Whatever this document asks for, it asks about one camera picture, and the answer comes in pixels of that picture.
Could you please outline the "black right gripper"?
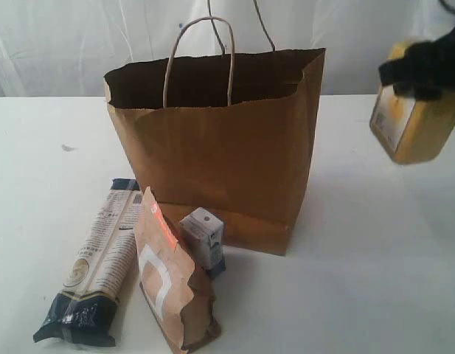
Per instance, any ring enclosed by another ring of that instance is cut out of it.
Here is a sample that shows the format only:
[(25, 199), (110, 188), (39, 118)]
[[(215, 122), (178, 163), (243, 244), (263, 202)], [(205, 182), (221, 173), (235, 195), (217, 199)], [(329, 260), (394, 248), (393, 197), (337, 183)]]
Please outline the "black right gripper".
[[(455, 4), (439, 4), (455, 16)], [(440, 100), (444, 91), (455, 92), (455, 25), (434, 42), (412, 44), (401, 58), (382, 63), (378, 72), (381, 85), (391, 86), (398, 97)]]

